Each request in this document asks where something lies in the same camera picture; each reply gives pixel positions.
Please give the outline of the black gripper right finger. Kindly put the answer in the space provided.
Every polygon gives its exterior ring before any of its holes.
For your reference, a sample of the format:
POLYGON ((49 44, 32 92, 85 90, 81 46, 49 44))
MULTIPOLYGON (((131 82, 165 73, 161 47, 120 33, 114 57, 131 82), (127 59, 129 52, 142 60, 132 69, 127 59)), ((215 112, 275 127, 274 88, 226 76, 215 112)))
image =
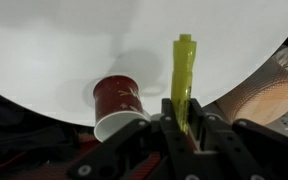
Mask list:
POLYGON ((218 115, 206 113, 196 99, 190 100, 189 123, 207 180, 266 180, 264 170, 232 127, 218 115))

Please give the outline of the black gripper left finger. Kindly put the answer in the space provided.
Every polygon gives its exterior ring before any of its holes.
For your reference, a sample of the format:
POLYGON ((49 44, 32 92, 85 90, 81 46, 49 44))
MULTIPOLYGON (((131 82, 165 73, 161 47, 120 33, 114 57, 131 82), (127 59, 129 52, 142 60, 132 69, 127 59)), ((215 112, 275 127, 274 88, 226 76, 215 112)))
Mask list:
POLYGON ((201 180, 195 155, 179 128, 170 99, 162 100, 161 129, 166 139, 172 172, 176 180, 201 180))

